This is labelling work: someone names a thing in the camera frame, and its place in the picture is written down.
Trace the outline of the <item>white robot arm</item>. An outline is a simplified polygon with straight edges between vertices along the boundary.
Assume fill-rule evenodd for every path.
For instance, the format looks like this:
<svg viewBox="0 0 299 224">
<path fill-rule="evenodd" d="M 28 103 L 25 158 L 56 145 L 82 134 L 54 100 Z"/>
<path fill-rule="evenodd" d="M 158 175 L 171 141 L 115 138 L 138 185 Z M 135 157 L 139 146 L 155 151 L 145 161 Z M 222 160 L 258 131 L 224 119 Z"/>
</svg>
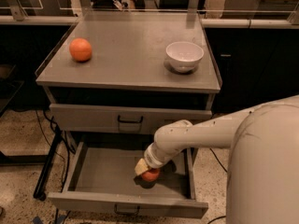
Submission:
<svg viewBox="0 0 299 224">
<path fill-rule="evenodd" d="M 226 224 L 299 224 L 299 95 L 159 128 L 135 173 L 185 148 L 228 147 Z"/>
</svg>

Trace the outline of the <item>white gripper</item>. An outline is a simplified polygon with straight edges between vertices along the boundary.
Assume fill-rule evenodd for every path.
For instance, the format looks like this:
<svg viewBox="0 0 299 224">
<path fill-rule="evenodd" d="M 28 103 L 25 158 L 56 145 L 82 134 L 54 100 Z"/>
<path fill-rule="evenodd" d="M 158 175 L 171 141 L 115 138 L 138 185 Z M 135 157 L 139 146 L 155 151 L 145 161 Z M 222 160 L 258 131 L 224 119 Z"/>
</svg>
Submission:
<svg viewBox="0 0 299 224">
<path fill-rule="evenodd" d="M 160 149 L 155 143 L 150 144 L 144 152 L 144 159 L 141 158 L 135 166 L 135 174 L 142 175 L 151 168 L 158 169 L 165 166 L 170 156 Z"/>
</svg>

